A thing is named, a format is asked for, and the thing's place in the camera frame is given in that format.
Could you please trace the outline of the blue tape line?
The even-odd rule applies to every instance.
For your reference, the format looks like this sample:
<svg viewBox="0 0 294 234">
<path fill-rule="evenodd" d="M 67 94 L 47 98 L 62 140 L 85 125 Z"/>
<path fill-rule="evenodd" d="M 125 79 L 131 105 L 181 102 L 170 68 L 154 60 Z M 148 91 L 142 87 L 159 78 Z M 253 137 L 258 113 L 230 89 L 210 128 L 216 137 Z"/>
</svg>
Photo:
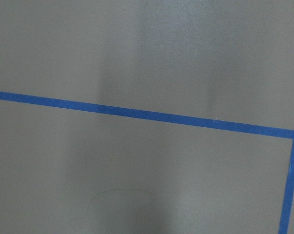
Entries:
<svg viewBox="0 0 294 234">
<path fill-rule="evenodd" d="M 70 109 L 84 112 L 107 114 L 121 117 L 131 117 L 145 120 L 154 120 L 174 124 L 182 124 L 196 127 L 220 129 L 226 131 L 258 134 L 271 137 L 294 138 L 294 130 L 252 125 L 245 123 L 213 120 L 199 117 L 166 114 L 160 112 L 129 109 L 115 106 L 92 104 L 71 100 L 63 100 L 49 97 L 38 97 L 32 95 L 16 94 L 0 91 L 0 100 L 20 102 L 26 104 L 42 105 L 48 107 Z"/>
</svg>

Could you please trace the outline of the blue tape line crossing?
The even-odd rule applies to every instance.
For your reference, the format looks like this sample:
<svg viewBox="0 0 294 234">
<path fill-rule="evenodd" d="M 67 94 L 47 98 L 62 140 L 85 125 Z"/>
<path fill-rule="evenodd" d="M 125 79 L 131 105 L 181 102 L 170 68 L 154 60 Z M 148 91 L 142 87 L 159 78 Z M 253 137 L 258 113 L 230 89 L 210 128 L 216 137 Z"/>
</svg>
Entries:
<svg viewBox="0 0 294 234">
<path fill-rule="evenodd" d="M 287 179 L 285 184 L 283 204 L 282 204 L 280 221 L 279 221 L 279 228 L 278 228 L 279 234 L 288 233 L 292 204 L 293 204 L 293 197 L 294 197 L 294 137 L 292 141 L 288 174 L 287 174 Z"/>
</svg>

